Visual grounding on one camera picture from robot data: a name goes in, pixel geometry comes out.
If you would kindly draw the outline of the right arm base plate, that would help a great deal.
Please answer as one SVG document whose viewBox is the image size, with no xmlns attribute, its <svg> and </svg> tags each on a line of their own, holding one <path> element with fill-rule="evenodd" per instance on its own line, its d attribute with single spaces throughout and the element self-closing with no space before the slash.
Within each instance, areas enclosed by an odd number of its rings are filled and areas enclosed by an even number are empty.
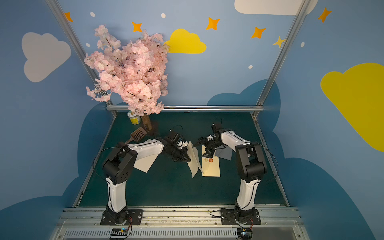
<svg viewBox="0 0 384 240">
<path fill-rule="evenodd" d="M 222 225 L 261 225 L 261 217 L 259 211 L 255 208 L 250 210 L 220 209 Z"/>
</svg>

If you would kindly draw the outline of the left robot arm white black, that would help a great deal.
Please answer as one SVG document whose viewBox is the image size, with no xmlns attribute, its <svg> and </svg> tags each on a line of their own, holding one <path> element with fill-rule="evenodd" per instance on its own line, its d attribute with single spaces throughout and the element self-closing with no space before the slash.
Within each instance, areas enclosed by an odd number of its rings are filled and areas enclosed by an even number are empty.
<svg viewBox="0 0 384 240">
<path fill-rule="evenodd" d="M 147 172 L 159 155 L 167 155 L 175 162 L 190 162 L 189 142 L 171 130 L 164 138 L 149 139 L 143 143 L 119 143 L 103 163 L 108 186 L 108 203 L 103 212 L 102 226 L 139 226 L 144 211 L 129 209 L 126 184 L 134 169 Z"/>
</svg>

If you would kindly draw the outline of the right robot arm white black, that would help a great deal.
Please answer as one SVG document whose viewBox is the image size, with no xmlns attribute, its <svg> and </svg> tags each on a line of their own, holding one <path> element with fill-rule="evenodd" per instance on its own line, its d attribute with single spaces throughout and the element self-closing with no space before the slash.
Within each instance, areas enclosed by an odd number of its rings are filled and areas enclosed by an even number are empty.
<svg viewBox="0 0 384 240">
<path fill-rule="evenodd" d="M 262 145 L 238 136 L 221 124 L 212 124 L 213 133 L 200 137 L 195 146 L 205 146 L 204 158 L 212 158 L 220 147 L 236 153 L 237 172 L 241 179 L 239 195 L 233 210 L 221 209 L 223 225 L 260 225 L 261 217 L 255 207 L 257 188 L 268 171 Z"/>
</svg>

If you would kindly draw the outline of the cream paper sheet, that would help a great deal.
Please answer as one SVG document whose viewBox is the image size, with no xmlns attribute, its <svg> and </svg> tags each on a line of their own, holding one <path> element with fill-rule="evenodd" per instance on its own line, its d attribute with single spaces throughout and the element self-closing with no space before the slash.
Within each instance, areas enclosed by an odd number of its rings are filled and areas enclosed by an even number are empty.
<svg viewBox="0 0 384 240">
<path fill-rule="evenodd" d="M 188 166 L 190 168 L 192 178 L 198 173 L 198 171 L 203 173 L 203 168 L 199 160 L 198 150 L 197 148 L 193 147 L 192 142 L 189 142 L 187 145 L 187 154 L 188 157 L 191 159 L 191 161 L 188 162 Z"/>
</svg>

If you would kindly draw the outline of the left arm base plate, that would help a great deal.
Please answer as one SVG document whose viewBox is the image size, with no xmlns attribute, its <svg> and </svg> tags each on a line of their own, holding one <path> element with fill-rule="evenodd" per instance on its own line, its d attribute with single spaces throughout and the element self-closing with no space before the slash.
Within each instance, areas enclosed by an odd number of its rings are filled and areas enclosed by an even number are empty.
<svg viewBox="0 0 384 240">
<path fill-rule="evenodd" d="M 102 214 L 101 226 L 139 226 L 143 217 L 143 210 L 123 209 L 115 213 L 107 209 Z"/>
</svg>

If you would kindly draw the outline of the grey envelope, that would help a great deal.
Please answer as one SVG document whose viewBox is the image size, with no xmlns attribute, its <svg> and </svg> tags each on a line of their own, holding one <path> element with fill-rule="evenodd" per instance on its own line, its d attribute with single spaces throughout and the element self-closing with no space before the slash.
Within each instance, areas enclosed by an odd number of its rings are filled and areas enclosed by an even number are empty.
<svg viewBox="0 0 384 240">
<path fill-rule="evenodd" d="M 229 146 L 220 146 L 215 149 L 214 155 L 218 158 L 231 160 L 233 150 Z"/>
</svg>

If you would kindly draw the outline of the yellow envelope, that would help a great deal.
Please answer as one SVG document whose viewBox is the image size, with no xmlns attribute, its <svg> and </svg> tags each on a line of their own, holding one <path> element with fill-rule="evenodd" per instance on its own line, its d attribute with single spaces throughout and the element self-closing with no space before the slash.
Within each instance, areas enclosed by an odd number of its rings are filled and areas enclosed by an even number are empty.
<svg viewBox="0 0 384 240">
<path fill-rule="evenodd" d="M 202 157 L 203 177 L 220 177 L 220 163 L 217 156 Z"/>
</svg>

